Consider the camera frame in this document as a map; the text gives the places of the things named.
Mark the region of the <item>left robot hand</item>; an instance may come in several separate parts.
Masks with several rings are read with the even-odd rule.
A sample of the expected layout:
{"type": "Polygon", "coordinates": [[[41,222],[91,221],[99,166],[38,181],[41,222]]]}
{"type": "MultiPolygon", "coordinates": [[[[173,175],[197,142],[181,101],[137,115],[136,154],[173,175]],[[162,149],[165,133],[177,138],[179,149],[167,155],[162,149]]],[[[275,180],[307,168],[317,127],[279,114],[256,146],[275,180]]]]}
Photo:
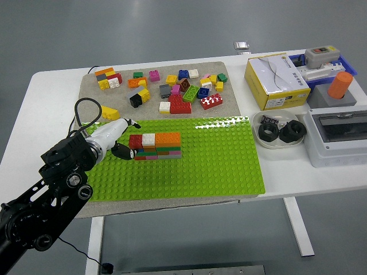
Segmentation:
{"type": "Polygon", "coordinates": [[[91,136],[86,138],[88,145],[96,156],[97,164],[105,158],[108,150],[111,150],[114,156],[123,160],[132,160],[136,157],[137,150],[132,150],[117,142],[129,126],[141,128],[134,120],[122,118],[99,127],[91,136]]]}

